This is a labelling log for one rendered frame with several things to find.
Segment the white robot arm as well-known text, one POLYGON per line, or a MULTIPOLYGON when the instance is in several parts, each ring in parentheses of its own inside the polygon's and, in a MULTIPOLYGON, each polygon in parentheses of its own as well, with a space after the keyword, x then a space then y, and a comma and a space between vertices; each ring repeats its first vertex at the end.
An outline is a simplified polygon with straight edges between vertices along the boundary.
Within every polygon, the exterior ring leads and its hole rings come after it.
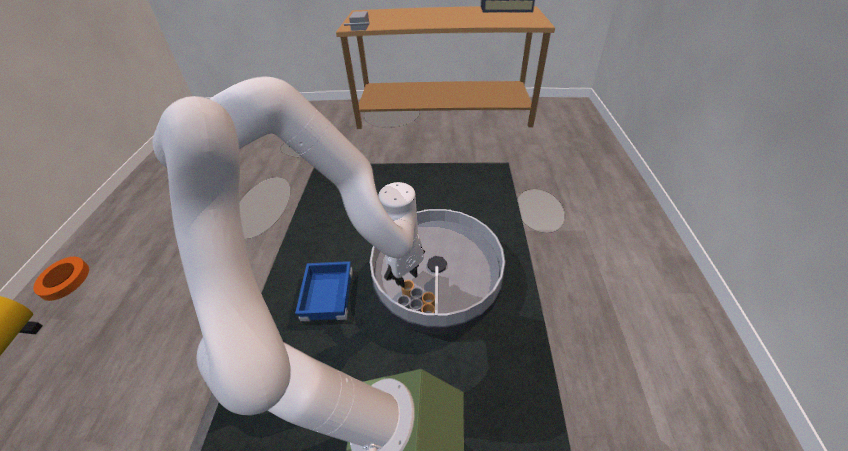
POLYGON ((284 343, 259 290, 240 218, 239 149, 267 134, 336 185, 353 226, 379 251, 403 258, 418 242, 415 190, 396 182, 377 194, 367 158, 287 82, 257 77, 210 99, 177 100, 160 118, 153 149, 168 171, 203 335, 199 371, 233 413, 269 411, 352 451, 403 451, 414 423, 408 388, 395 379, 368 385, 284 343))

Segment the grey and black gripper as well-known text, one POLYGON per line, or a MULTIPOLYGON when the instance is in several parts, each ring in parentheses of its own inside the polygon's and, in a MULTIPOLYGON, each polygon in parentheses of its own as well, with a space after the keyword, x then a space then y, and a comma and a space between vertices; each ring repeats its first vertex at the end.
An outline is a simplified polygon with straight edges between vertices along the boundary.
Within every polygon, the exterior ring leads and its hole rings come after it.
POLYGON ((407 256, 403 258, 392 258, 386 255, 387 271, 384 278, 387 281, 393 279, 396 281, 398 286, 400 285, 404 288, 405 284, 402 277, 409 271, 409 273, 411 273, 415 278, 418 277, 417 268, 424 259, 424 253, 425 251, 423 250, 422 243, 418 235, 418 242, 416 246, 411 249, 407 256))

